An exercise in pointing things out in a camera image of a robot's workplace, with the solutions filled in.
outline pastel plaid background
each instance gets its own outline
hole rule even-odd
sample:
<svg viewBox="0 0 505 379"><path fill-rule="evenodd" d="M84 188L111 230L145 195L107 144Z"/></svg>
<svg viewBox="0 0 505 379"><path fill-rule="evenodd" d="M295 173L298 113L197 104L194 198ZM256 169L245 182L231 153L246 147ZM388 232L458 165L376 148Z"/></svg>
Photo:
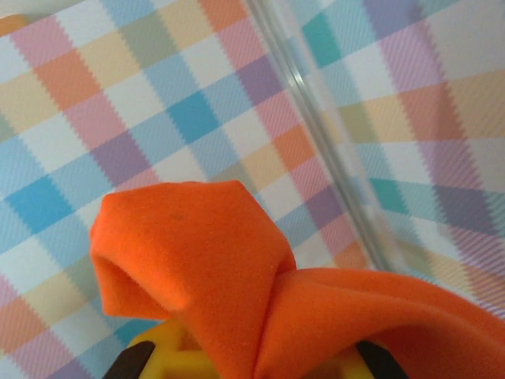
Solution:
<svg viewBox="0 0 505 379"><path fill-rule="evenodd" d="M410 273L505 318L505 3L279 2Z"/></svg>
<svg viewBox="0 0 505 379"><path fill-rule="evenodd" d="M368 264L240 1L87 0L0 45L0 377L101 377L153 325L102 314L112 191L238 178L300 266Z"/></svg>

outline orange felt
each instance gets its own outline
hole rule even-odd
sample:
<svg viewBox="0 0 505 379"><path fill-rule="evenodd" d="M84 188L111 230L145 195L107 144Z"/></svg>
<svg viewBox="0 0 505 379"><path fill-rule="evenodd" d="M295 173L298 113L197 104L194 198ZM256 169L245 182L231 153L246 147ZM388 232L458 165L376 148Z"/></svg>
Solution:
<svg viewBox="0 0 505 379"><path fill-rule="evenodd" d="M301 377L369 338L413 379L505 372L498 318L406 276L296 270L239 182L107 195L91 239L105 313L179 317L226 379Z"/></svg>

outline plaid wallpaper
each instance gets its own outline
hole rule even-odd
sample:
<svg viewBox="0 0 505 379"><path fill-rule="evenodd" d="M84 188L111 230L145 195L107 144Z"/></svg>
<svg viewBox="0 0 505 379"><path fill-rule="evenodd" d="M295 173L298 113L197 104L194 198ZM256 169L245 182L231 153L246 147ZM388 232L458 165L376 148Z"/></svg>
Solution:
<svg viewBox="0 0 505 379"><path fill-rule="evenodd" d="M153 325L102 314L112 191L238 178L301 266L368 264L238 0L87 0L0 49L0 377L101 377Z"/></svg>
<svg viewBox="0 0 505 379"><path fill-rule="evenodd" d="M505 3L279 2L410 273L505 318Z"/></svg>

